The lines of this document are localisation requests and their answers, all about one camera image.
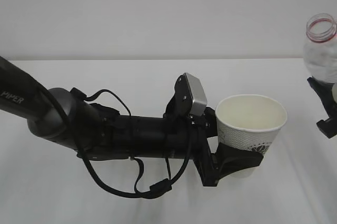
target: bottle opening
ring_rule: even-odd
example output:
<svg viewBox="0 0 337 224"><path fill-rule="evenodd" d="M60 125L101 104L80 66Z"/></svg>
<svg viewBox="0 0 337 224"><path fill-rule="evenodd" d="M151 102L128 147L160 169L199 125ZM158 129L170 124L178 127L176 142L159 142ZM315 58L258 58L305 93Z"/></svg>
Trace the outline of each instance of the bottle opening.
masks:
<svg viewBox="0 0 337 224"><path fill-rule="evenodd" d="M306 35L315 43L324 43L331 40L336 32L336 21L328 14L315 15L306 24Z"/></svg>

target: white paper cup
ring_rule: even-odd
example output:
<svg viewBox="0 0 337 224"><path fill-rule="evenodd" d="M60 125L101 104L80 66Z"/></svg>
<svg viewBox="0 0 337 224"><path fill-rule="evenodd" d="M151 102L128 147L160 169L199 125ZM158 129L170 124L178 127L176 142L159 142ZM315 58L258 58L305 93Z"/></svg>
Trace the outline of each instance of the white paper cup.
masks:
<svg viewBox="0 0 337 224"><path fill-rule="evenodd" d="M230 147L265 154L287 121L285 108L262 95L235 95L215 110L218 141Z"/></svg>

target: black bracket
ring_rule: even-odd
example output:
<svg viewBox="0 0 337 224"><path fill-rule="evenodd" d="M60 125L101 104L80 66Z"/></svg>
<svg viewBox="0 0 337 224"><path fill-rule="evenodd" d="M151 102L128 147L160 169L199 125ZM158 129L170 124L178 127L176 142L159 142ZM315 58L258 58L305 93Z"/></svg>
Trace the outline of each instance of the black bracket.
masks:
<svg viewBox="0 0 337 224"><path fill-rule="evenodd" d="M259 152L240 150L219 143L215 153L211 153L207 141L200 153L194 156L194 164L203 186L217 186L220 179L237 172L259 166L263 155Z"/></svg>
<svg viewBox="0 0 337 224"><path fill-rule="evenodd" d="M308 82L321 99L322 105L329 116L327 120L320 120L317 126L326 137L332 138L337 135L337 103L332 96L332 85L325 85L314 78L308 78Z"/></svg>

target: robotic arm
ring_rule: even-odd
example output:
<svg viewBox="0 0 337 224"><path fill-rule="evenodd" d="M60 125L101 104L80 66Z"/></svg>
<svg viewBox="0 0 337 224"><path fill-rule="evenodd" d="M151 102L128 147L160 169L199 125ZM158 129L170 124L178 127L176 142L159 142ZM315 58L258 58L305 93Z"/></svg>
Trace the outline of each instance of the robotic arm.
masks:
<svg viewBox="0 0 337 224"><path fill-rule="evenodd" d="M80 90L45 89L26 72L0 57L0 109L27 119L30 131L38 137L74 149L82 158L95 182L104 190L127 198L157 198L172 189L192 159L203 186L217 186L218 181L238 170L258 166L263 156L219 143L211 153L207 138L217 136L215 112L207 107L202 85L196 77L184 73L174 86L175 93L163 118L132 116L127 106L109 90L87 97ZM114 108L95 100L101 93L114 95L127 109L121 115ZM164 179L148 192L121 192L103 183L90 161L134 159L138 157L184 159L181 169L171 179Z"/></svg>

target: clear plastic bottle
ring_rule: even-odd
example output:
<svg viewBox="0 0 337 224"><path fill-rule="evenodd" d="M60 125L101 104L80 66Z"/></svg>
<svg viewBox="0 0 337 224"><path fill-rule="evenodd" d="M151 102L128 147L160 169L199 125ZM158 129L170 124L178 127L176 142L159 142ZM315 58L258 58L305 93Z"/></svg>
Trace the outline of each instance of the clear plastic bottle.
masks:
<svg viewBox="0 0 337 224"><path fill-rule="evenodd" d="M331 15L318 14L306 24L304 63L324 83L337 83L337 24Z"/></svg>

